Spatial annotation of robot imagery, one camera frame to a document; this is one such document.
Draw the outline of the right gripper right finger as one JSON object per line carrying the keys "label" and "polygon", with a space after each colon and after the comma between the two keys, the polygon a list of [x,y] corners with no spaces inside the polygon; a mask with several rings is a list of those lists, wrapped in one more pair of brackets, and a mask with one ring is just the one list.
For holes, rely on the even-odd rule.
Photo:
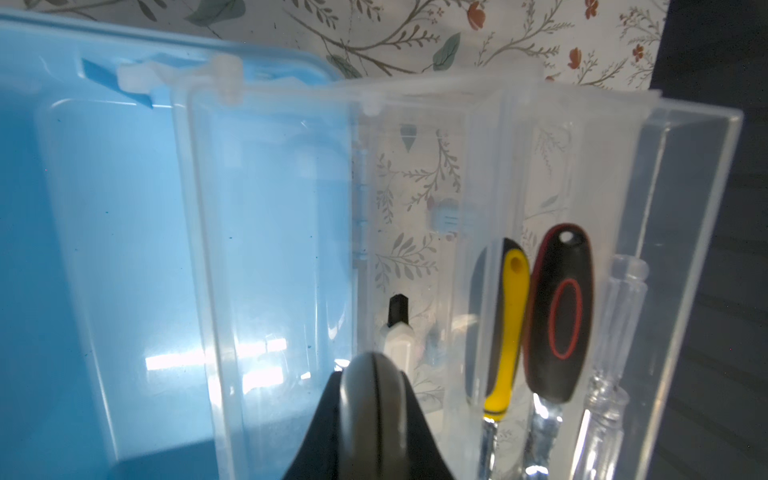
{"label": "right gripper right finger", "polygon": [[432,435],[407,375],[402,372],[407,414],[408,476],[410,480],[454,480]]}

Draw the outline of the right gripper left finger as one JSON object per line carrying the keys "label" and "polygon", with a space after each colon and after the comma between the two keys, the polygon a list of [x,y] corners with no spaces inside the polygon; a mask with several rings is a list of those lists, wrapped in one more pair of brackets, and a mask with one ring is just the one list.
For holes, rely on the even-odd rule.
{"label": "right gripper left finger", "polygon": [[304,440],[284,480],[336,480],[342,373],[328,379]]}

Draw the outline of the teal utility knife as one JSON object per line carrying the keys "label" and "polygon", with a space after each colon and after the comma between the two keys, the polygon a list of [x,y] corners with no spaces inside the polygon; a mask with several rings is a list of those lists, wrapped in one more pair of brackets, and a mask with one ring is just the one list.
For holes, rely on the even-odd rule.
{"label": "teal utility knife", "polygon": [[384,354],[365,352],[341,376],[338,477],[406,479],[408,473],[404,377]]}

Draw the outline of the clear handled screwdriver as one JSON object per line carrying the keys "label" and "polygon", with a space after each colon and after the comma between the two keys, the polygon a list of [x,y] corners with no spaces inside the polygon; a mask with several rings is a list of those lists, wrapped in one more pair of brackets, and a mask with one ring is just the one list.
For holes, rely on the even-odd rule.
{"label": "clear handled screwdriver", "polygon": [[573,479],[614,477],[629,403],[620,381],[647,293],[648,273],[647,263],[636,256],[613,257],[571,466]]}

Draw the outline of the yellow black screwdriver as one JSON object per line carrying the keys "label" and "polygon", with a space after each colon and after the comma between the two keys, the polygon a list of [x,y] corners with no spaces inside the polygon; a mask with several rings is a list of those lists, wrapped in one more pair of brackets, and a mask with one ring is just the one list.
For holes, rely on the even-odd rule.
{"label": "yellow black screwdriver", "polygon": [[494,308],[493,339],[483,405],[478,477],[489,479],[496,461],[498,427],[509,409],[530,288],[529,262],[522,247],[505,238]]}

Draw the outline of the blue plastic tool box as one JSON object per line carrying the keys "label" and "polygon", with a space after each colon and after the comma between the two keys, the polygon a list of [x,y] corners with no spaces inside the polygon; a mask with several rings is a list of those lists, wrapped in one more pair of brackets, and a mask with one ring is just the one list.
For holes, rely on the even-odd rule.
{"label": "blue plastic tool box", "polygon": [[614,477],[646,476],[741,112],[632,90],[645,9],[537,1],[5,1],[1,475],[280,479],[409,299],[408,376],[480,479],[502,243],[580,226],[594,303],[649,267]]}

